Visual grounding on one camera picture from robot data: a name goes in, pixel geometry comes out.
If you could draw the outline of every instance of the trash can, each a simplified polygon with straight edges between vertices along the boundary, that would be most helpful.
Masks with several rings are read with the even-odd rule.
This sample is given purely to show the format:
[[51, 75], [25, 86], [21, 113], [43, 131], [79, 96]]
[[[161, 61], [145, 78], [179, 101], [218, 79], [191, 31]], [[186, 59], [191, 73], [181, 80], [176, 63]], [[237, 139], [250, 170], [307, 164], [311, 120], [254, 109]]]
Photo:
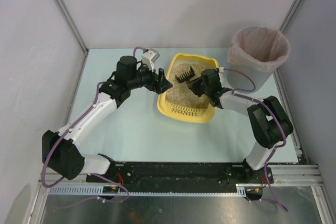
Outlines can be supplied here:
[[[230, 69], [248, 75], [258, 91], [274, 70], [289, 57], [288, 39], [277, 29], [248, 27], [239, 30], [231, 40], [228, 52]], [[233, 88], [251, 90], [250, 81], [236, 72], [230, 71], [227, 80]]]

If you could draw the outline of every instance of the pink plastic bag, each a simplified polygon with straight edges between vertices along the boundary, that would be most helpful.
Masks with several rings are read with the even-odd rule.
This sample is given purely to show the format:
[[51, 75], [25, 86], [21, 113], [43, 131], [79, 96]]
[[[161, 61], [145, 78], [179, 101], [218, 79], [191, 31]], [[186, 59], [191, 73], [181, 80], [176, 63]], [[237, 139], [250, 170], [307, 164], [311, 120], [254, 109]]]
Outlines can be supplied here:
[[289, 57], [290, 44], [282, 32], [267, 27], [239, 30], [231, 40], [228, 62], [273, 72]]

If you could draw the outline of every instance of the purple cable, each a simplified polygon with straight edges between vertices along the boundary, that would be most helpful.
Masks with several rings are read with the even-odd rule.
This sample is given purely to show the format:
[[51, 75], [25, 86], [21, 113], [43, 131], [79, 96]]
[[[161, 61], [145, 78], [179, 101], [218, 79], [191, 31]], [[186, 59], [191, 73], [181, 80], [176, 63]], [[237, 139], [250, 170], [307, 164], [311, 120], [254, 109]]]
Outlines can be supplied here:
[[253, 85], [253, 89], [249, 90], [249, 89], [241, 89], [241, 88], [237, 88], [237, 89], [233, 89], [232, 90], [232, 94], [235, 92], [235, 91], [243, 91], [243, 92], [253, 92], [256, 90], [256, 84], [254, 83], [254, 81], [246, 74], [244, 74], [243, 72], [240, 72], [238, 70], [234, 70], [234, 69], [228, 69], [228, 68], [223, 68], [224, 71], [231, 71], [231, 72], [236, 72], [238, 74], [241, 74], [242, 76], [246, 77]]
[[280, 199], [277, 197], [277, 195], [275, 194], [270, 182], [269, 182], [269, 179], [268, 179], [268, 176], [267, 176], [267, 163], [270, 161], [270, 159], [273, 157], [275, 151], [277, 148], [281, 148], [281, 147], [284, 147], [286, 144], [287, 144], [287, 139], [286, 139], [286, 135], [284, 133], [284, 130], [282, 129], [281, 127], [281, 124], [280, 122], [278, 121], [278, 119], [276, 118], [276, 116], [274, 115], [274, 113], [272, 112], [272, 110], [267, 107], [267, 105], [265, 103], [263, 103], [262, 101], [258, 100], [258, 99], [254, 99], [252, 97], [248, 97], [247, 95], [243, 95], [243, 94], [237, 94], [235, 93], [235, 91], [244, 91], [244, 92], [253, 92], [255, 89], [256, 89], [256, 85], [255, 83], [253, 82], [253, 80], [247, 76], [246, 74], [238, 71], [238, 70], [233, 70], [233, 69], [224, 69], [225, 71], [233, 71], [233, 72], [237, 72], [237, 73], [240, 73], [241, 75], [245, 76], [253, 85], [253, 89], [252, 90], [247, 90], [247, 89], [234, 89], [232, 91], [232, 94], [237, 96], [237, 97], [240, 97], [240, 98], [243, 98], [243, 99], [247, 99], [249, 101], [253, 101], [253, 102], [256, 102], [256, 103], [259, 103], [261, 104], [266, 110], [267, 112], [272, 116], [273, 120], [275, 121], [275, 124], [278, 126], [279, 130], [280, 130], [280, 133], [281, 133], [281, 136], [282, 136], [282, 140], [283, 140], [283, 143], [281, 145], [277, 145], [274, 147], [274, 149], [272, 150], [272, 152], [270, 153], [269, 157], [266, 159], [266, 162], [264, 164], [264, 172], [265, 172], [265, 177], [266, 177], [266, 182], [268, 184], [268, 187], [274, 197], [275, 200], [272, 200], [272, 199], [262, 199], [261, 201], [268, 201], [268, 202], [273, 202], [273, 203], [277, 203], [283, 211], [285, 212], [288, 212], [288, 209], [281, 203]]
[[[282, 140], [283, 140], [283, 144], [281, 145], [277, 145], [274, 147], [274, 149], [272, 150], [272, 152], [270, 153], [269, 157], [266, 159], [266, 162], [264, 164], [264, 172], [265, 172], [265, 178], [266, 178], [266, 182], [268, 184], [268, 187], [276, 201], [276, 203], [282, 208], [283, 211], [285, 212], [288, 212], [288, 209], [281, 203], [280, 199], [277, 197], [277, 195], [275, 194], [270, 182], [269, 182], [269, 179], [268, 179], [268, 176], [267, 176], [267, 163], [268, 161], [273, 157], [275, 151], [277, 148], [280, 148], [280, 147], [284, 147], [287, 143], [287, 140], [286, 140], [286, 135], [284, 133], [284, 130], [282, 129], [278, 119], [276, 118], [276, 116], [274, 115], [274, 113], [272, 112], [272, 110], [266, 106], [266, 104], [264, 104], [262, 101], [258, 100], [258, 99], [254, 99], [252, 97], [248, 97], [246, 95], [243, 95], [243, 94], [236, 94], [234, 93], [235, 96], [237, 97], [240, 97], [240, 98], [244, 98], [244, 99], [247, 99], [247, 100], [250, 100], [250, 101], [253, 101], [253, 102], [257, 102], [259, 104], [261, 104], [267, 111], [268, 113], [272, 116], [273, 120], [275, 121], [276, 125], [278, 126], [279, 130], [280, 130], [280, 133], [281, 133], [281, 136], [282, 136]], [[273, 202], [272, 199], [264, 199], [263, 201], [269, 201], [269, 202]]]
[[71, 208], [71, 207], [77, 206], [77, 205], [79, 205], [79, 204], [81, 204], [81, 203], [83, 203], [85, 201], [92, 200], [92, 199], [99, 199], [99, 200], [101, 200], [103, 202], [109, 202], [109, 203], [121, 203], [121, 202], [127, 200], [130, 197], [130, 192], [124, 186], [122, 186], [122, 185], [120, 185], [120, 184], [118, 184], [118, 183], [116, 183], [114, 181], [111, 181], [108, 178], [105, 178], [105, 177], [103, 177], [103, 176], [101, 176], [99, 174], [93, 173], [92, 175], [94, 175], [94, 176], [96, 176], [98, 178], [101, 178], [101, 179], [103, 179], [103, 180], [105, 180], [105, 181], [107, 181], [107, 182], [109, 182], [109, 183], [111, 183], [113, 185], [116, 185], [116, 186], [120, 187], [121, 189], [123, 189], [126, 192], [126, 194], [127, 194], [126, 197], [123, 198], [123, 199], [111, 200], [111, 199], [104, 199], [104, 198], [101, 198], [99, 196], [92, 196], [92, 197], [88, 197], [88, 198], [82, 199], [82, 200], [80, 200], [80, 201], [78, 201], [76, 203], [73, 203], [71, 205], [68, 205], [68, 206], [63, 206], [63, 207], [55, 207], [55, 206], [53, 206], [53, 207], [56, 208], [56, 209], [67, 209], [67, 208]]
[[144, 48], [144, 47], [135, 47], [134, 50], [133, 50], [133, 57], [135, 57], [135, 53], [138, 49], [141, 49], [142, 51], [146, 50], [146, 48]]
[[264, 172], [265, 172], [265, 178], [266, 178], [267, 185], [268, 185], [268, 187], [269, 187], [269, 189], [270, 189], [270, 191], [271, 191], [271, 193], [272, 193], [272, 195], [273, 195], [275, 201], [276, 201], [277, 204], [282, 208], [283, 211], [288, 212], [287, 207], [285, 207], [285, 206], [281, 203], [280, 199], [278, 198], [278, 196], [275, 194], [273, 188], [271, 187], [271, 183], [269, 182], [269, 179], [268, 179], [268, 176], [267, 176], [267, 163], [264, 164]]
[[257, 103], [261, 104], [267, 110], [267, 112], [272, 116], [272, 118], [273, 118], [275, 124], [278, 126], [278, 128], [280, 130], [280, 133], [281, 133], [281, 136], [282, 136], [283, 144], [275, 146], [275, 149], [280, 148], [280, 147], [284, 147], [286, 145], [287, 140], [286, 140], [286, 135], [284, 133], [284, 130], [282, 129], [277, 117], [274, 115], [272, 110], [269, 107], [267, 107], [266, 104], [264, 104], [264, 102], [262, 102], [258, 99], [252, 98], [252, 97], [248, 97], [247, 95], [243, 95], [243, 94], [234, 93], [233, 95], [236, 96], [236, 97], [244, 98], [244, 99], [247, 99], [247, 100], [257, 102]]
[[266, 202], [271, 202], [271, 203], [274, 203], [274, 204], [278, 204], [276, 200], [273, 200], [273, 199], [256, 199], [256, 200], [250, 200], [247, 196], [245, 197], [245, 199], [248, 200], [248, 202], [261, 202], [261, 201], [266, 201]]
[[[69, 129], [73, 129], [87, 114], [90, 113], [90, 111], [93, 109], [93, 105], [95, 105], [98, 101], [98, 95], [99, 95], [99, 87], [101, 84], [103, 84], [104, 81], [99, 82], [97, 84], [97, 91], [96, 91], [96, 96], [94, 98], [93, 104], [92, 106], [90, 106], [87, 111], [85, 111], [73, 124], [72, 126], [70, 126]], [[48, 153], [48, 156], [44, 162], [43, 168], [42, 168], [42, 174], [41, 174], [41, 183], [45, 188], [52, 188], [53, 186], [56, 186], [59, 182], [61, 182], [64, 177], [61, 177], [60, 179], [58, 179], [56, 182], [52, 183], [51, 185], [48, 185], [46, 183], [46, 170], [49, 164], [49, 161], [51, 159], [51, 156], [53, 155], [55, 149], [57, 148], [57, 146], [59, 145], [59, 143], [63, 140], [63, 138], [69, 133], [69, 129], [67, 129], [62, 136], [56, 141], [56, 143], [52, 146], [50, 152]]]

